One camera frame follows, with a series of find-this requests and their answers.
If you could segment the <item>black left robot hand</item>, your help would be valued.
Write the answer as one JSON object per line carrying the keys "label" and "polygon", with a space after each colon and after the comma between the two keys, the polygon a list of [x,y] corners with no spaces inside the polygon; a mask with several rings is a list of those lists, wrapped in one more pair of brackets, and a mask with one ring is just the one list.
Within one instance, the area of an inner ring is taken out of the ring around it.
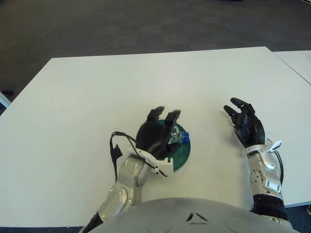
{"label": "black left robot hand", "polygon": [[164,123],[159,124],[159,116],[163,110],[163,106],[152,109],[136,136],[136,148],[150,153],[158,160],[169,157],[180,148],[179,143],[170,143],[170,140],[172,129],[176,125],[181,111],[169,112]]}

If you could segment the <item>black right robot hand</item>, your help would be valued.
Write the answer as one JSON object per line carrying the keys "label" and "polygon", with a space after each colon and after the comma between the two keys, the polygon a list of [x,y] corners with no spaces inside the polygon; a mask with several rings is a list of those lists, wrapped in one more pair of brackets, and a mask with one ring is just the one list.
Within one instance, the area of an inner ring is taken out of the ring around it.
{"label": "black right robot hand", "polygon": [[240,112],[238,113],[228,105],[224,106],[224,110],[231,118],[235,134],[241,144],[245,148],[254,145],[264,145],[265,131],[262,122],[255,114],[253,106],[238,98],[231,98],[230,101],[240,109]]}

